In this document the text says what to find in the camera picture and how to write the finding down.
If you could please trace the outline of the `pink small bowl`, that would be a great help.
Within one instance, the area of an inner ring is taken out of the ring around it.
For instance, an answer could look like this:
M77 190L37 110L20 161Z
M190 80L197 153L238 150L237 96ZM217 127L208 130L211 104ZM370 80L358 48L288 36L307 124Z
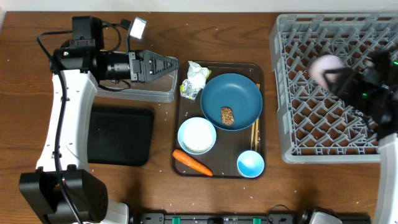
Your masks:
M317 58L308 69L308 73L313 80L325 90L328 89L328 84L323 76L326 70L335 70L343 68L343 62L334 55L323 55Z

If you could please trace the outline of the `light blue rice bowl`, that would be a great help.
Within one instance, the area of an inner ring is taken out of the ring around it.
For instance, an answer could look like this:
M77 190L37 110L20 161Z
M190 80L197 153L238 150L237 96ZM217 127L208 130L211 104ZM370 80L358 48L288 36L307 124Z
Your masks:
M187 153L200 155L208 152L216 142L216 129L205 118L194 117L184 121L177 132L177 141Z

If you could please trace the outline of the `small light blue bowl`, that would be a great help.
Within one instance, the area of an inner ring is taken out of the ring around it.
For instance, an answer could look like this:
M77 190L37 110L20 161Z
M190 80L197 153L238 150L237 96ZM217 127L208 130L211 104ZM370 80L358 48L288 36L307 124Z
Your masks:
M265 169L263 157L256 151L244 151L237 158L237 169L245 178L259 177Z

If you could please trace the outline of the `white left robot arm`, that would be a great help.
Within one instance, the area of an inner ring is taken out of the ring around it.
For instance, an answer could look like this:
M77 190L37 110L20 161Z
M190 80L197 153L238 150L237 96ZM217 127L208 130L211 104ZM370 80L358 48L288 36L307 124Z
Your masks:
M128 223L129 208L108 197L88 166L88 130L100 81L147 83L178 69L176 58L149 50L106 50L108 21L72 19L72 38L48 54L53 105L45 146L34 172L23 173L19 190L42 223Z

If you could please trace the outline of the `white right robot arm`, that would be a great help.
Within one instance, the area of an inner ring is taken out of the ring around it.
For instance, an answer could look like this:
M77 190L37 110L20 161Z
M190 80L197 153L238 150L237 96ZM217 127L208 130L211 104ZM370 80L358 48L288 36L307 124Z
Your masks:
M368 61L373 81L348 67L322 76L330 92L377 124L381 174L373 223L397 223L397 61L384 50Z

